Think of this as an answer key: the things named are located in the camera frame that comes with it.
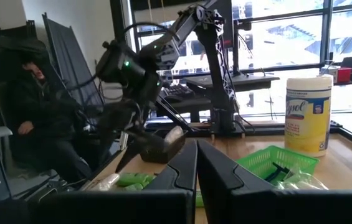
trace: green plastic basket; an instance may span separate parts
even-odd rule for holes
[[[247,157],[238,159],[236,162],[261,179],[265,179],[277,170],[273,162],[288,169],[299,168],[302,172],[313,175],[314,169],[319,161],[320,160],[313,157],[305,156],[287,149],[269,146]],[[284,172],[281,172],[271,183],[273,185],[277,184],[278,181],[283,180],[286,175],[287,174]],[[294,179],[293,176],[288,179],[292,182],[299,181],[298,179]]]

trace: disinfecting wipes canister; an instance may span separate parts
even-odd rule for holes
[[[286,148],[314,157],[326,154],[332,86],[331,75],[287,80]]]

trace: wooden table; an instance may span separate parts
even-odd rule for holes
[[[245,139],[216,139],[214,145],[231,159],[239,159],[269,145],[283,147],[283,136],[252,136]],[[114,173],[121,156],[107,166],[92,184]],[[314,176],[329,189],[352,189],[352,142],[338,134],[331,135],[327,155],[320,158]],[[140,156],[134,158],[125,172],[161,172],[164,165],[146,163]],[[196,223],[207,223],[203,208],[196,210]]]

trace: lysol logo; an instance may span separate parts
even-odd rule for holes
[[[290,119],[304,119],[308,102],[305,100],[288,100],[286,117]]]

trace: chair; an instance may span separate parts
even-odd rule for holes
[[[16,133],[18,124],[11,108],[9,95],[9,83],[0,83],[0,120],[3,125]],[[1,153],[4,168],[9,176],[28,179],[38,175],[48,175],[49,178],[54,178],[53,171],[46,168],[37,156],[30,153],[31,150],[28,149],[30,146],[19,136],[11,136],[9,141],[3,142],[2,145],[4,146]]]

